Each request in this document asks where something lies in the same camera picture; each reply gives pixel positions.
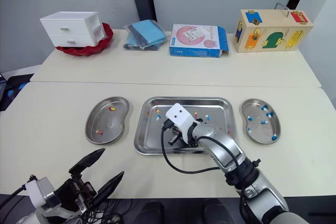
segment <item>green panel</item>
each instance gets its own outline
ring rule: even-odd
[[[283,37],[283,33],[281,32],[276,32],[276,33],[272,33],[268,36],[267,40],[268,40],[268,43],[267,45],[263,46],[263,48],[276,48],[277,45],[277,41],[278,39],[281,39]]]

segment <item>cardboard box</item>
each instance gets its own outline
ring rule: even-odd
[[[229,51],[226,31],[219,26],[174,24],[169,52],[173,56],[215,57]]]

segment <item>kidney-shaped metal dish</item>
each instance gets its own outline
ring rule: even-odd
[[[279,119],[273,108],[259,99],[248,99],[241,105],[246,133],[261,144],[272,144],[280,138]]]
[[[117,141],[124,131],[124,120],[128,109],[128,101],[123,97],[110,97],[98,103],[86,122],[87,140],[93,144]]]

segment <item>plastic bag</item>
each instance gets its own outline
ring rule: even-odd
[[[124,48],[128,50],[148,50],[148,51],[158,51],[161,44],[152,45],[149,47],[145,47],[144,49],[140,48],[138,43],[135,41],[134,37],[131,34],[128,34],[126,42],[124,44]]]
[[[166,41],[164,30],[157,22],[150,19],[126,25],[124,28],[133,36],[141,49]]]

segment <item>orange panel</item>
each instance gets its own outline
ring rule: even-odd
[[[250,48],[255,48],[258,40],[260,38],[261,34],[255,35],[255,34],[250,34],[248,36],[245,48],[250,49]]]

